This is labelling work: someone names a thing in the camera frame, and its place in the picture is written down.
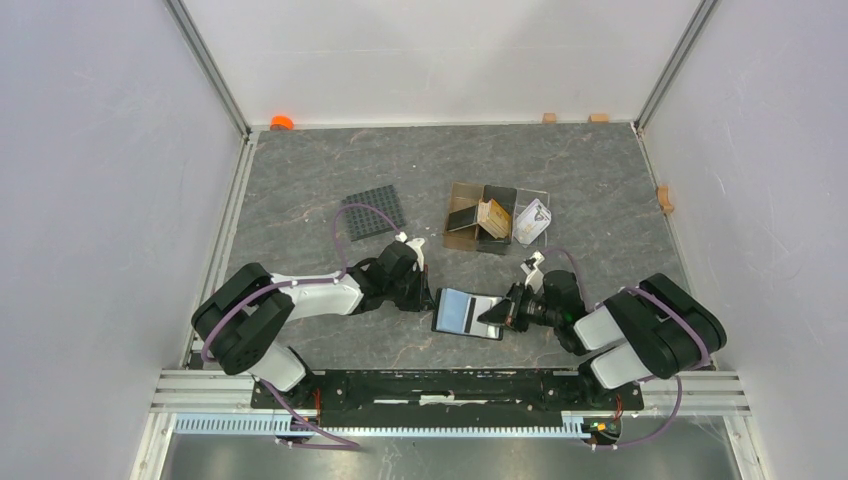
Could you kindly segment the black card holder wallet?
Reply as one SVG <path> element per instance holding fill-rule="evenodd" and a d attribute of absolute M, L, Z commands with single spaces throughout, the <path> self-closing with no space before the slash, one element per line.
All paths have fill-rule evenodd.
<path fill-rule="evenodd" d="M 502 329 L 483 323 L 479 317 L 502 300 L 502 297 L 480 295 L 452 288 L 436 292 L 436 307 L 431 330 L 437 333 L 500 341 Z"/>

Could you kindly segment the amber and black organizer box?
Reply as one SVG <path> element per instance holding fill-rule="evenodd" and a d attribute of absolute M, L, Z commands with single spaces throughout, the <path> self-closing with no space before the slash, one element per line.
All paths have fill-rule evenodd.
<path fill-rule="evenodd" d="M 453 182 L 443 246 L 506 255 L 512 244 L 517 196 L 515 188 Z"/>

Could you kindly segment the black credit card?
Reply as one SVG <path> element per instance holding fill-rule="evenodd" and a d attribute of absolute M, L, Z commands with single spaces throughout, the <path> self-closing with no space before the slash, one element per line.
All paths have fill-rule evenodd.
<path fill-rule="evenodd" d="M 445 231 L 454 232 L 475 227 L 478 219 L 479 205 L 475 204 L 448 214 Z"/>

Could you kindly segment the orange card stack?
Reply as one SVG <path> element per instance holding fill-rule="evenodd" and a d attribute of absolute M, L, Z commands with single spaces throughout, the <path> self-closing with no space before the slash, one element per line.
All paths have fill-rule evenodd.
<path fill-rule="evenodd" d="M 511 234 L 511 216 L 495 199 L 481 200 L 478 205 L 478 226 L 494 239 L 504 239 Z"/>

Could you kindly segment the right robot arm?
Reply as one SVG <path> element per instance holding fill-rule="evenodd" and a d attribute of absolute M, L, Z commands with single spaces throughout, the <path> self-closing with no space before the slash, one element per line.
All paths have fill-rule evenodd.
<path fill-rule="evenodd" d="M 553 270 L 512 285 L 479 319 L 515 332 L 549 327 L 564 350 L 587 356 L 577 392 L 591 408 L 606 406 L 626 384 L 701 368 L 727 343 L 718 318 L 662 273 L 588 308 L 576 274 Z"/>

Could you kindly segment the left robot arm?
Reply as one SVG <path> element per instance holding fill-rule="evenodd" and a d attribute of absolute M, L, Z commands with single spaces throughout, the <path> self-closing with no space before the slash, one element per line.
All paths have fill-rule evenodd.
<path fill-rule="evenodd" d="M 240 268 L 193 314 L 201 358 L 228 375 L 249 373 L 290 407 L 306 405 L 314 381 L 305 362 L 280 338 L 289 320 L 353 316 L 392 303 L 427 311 L 432 297 L 423 238 L 399 234 L 378 256 L 319 276 L 272 274 L 257 262 Z"/>

